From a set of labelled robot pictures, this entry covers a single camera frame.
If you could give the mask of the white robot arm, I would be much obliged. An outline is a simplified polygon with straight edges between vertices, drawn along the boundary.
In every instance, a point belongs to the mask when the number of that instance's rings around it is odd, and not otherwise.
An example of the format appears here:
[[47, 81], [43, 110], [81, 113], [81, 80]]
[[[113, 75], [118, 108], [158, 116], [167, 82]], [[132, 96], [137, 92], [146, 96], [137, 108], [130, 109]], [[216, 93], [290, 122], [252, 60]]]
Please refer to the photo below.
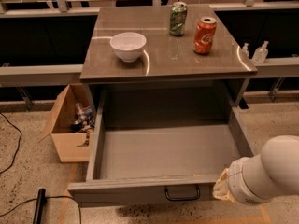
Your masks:
[[259, 205], [299, 194], [299, 137], [269, 139], [254, 157], [233, 161], [213, 187], [216, 199]]

